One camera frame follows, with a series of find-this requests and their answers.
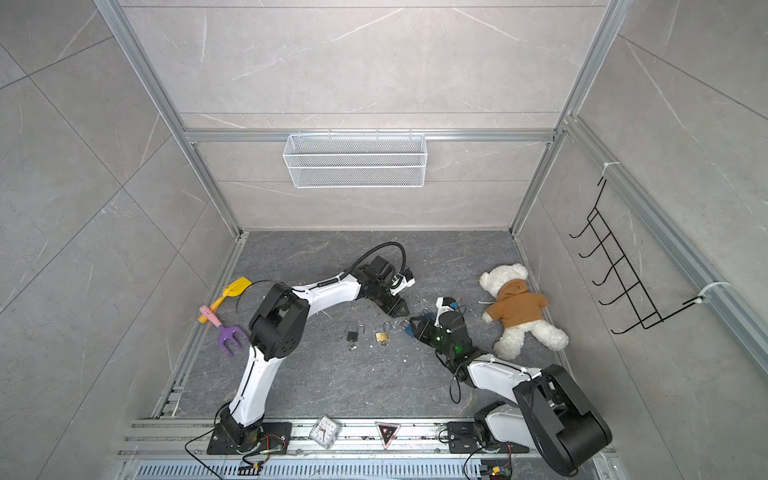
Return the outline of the brass padlock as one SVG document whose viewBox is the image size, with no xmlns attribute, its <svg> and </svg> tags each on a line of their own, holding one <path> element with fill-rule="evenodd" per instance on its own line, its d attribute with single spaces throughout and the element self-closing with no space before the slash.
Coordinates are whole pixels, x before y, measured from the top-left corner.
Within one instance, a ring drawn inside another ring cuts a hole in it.
<svg viewBox="0 0 768 480">
<path fill-rule="evenodd" d="M 381 346 L 387 346 L 391 340 L 392 325 L 386 321 L 381 329 L 375 333 L 375 339 Z"/>
</svg>

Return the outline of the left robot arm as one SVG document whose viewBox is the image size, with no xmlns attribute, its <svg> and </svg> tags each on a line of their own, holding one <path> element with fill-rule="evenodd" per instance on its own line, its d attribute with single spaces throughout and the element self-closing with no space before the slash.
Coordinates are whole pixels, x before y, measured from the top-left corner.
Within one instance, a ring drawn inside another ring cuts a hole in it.
<svg viewBox="0 0 768 480">
<path fill-rule="evenodd" d="M 396 269 L 377 256 L 310 285 L 274 284 L 250 321 L 248 361 L 234 398 L 219 416 L 216 433 L 239 446 L 256 441 L 277 370 L 298 347 L 310 316 L 368 299 L 389 317 L 404 317 L 409 310 L 400 292 L 414 283 L 408 267 Z"/>
</svg>

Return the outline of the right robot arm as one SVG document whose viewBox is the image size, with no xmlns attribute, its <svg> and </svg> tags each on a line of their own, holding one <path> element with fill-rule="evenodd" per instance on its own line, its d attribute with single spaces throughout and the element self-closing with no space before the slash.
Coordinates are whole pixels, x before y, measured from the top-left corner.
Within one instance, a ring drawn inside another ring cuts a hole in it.
<svg viewBox="0 0 768 480">
<path fill-rule="evenodd" d="M 607 422 L 562 366 L 524 367 L 478 348 L 458 310 L 412 317 L 405 331 L 431 347 L 451 373 L 453 403 L 460 402 L 462 386 L 499 397 L 472 421 L 447 424 L 448 438 L 459 442 L 456 452 L 533 450 L 555 473 L 569 477 L 612 443 Z"/>
</svg>

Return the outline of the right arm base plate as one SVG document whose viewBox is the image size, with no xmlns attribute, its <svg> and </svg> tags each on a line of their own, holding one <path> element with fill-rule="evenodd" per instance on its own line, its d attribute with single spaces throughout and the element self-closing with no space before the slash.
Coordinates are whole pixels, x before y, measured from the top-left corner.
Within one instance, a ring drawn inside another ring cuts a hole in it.
<svg viewBox="0 0 768 480">
<path fill-rule="evenodd" d="M 516 453 L 528 453 L 534 444 L 524 420 L 502 417 L 500 420 L 453 421 L 437 434 L 450 453 L 504 453 L 511 448 Z"/>
</svg>

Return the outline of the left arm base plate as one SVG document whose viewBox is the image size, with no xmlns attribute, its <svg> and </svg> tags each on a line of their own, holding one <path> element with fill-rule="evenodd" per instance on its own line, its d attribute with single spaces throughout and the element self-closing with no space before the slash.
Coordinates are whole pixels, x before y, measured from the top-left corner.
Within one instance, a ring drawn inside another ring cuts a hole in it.
<svg viewBox="0 0 768 480">
<path fill-rule="evenodd" d="M 221 422 L 213 430 L 206 453 L 209 455 L 265 454 L 268 450 L 283 452 L 290 443 L 290 422 L 257 422 L 241 427 Z"/>
</svg>

